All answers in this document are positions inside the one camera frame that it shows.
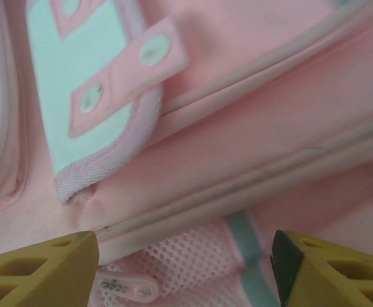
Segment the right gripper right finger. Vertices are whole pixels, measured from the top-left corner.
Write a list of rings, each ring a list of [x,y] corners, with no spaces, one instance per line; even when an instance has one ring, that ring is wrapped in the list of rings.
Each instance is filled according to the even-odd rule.
[[[276,231],[271,264],[281,306],[373,307],[373,256]]]

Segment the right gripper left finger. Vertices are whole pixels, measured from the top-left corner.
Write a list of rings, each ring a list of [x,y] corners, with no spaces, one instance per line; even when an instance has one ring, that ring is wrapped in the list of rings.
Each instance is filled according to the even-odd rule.
[[[93,232],[0,254],[0,307],[87,306],[98,264]]]

